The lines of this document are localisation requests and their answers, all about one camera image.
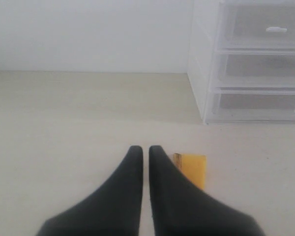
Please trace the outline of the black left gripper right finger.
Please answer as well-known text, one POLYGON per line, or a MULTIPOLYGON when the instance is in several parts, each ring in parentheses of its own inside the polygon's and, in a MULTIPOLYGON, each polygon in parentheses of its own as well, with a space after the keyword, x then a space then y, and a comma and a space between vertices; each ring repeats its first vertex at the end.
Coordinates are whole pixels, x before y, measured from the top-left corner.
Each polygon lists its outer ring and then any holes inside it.
POLYGON ((157 236, 263 236, 256 220, 187 179, 161 146, 149 148, 149 190, 157 236))

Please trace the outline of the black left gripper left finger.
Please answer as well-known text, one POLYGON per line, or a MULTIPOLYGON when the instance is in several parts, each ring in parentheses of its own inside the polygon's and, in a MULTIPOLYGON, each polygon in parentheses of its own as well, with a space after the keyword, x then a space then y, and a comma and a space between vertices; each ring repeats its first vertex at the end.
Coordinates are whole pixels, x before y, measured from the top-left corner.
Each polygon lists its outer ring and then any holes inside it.
POLYGON ((39 236, 137 236, 143 196, 143 149, 131 146, 92 194, 48 219, 39 236))

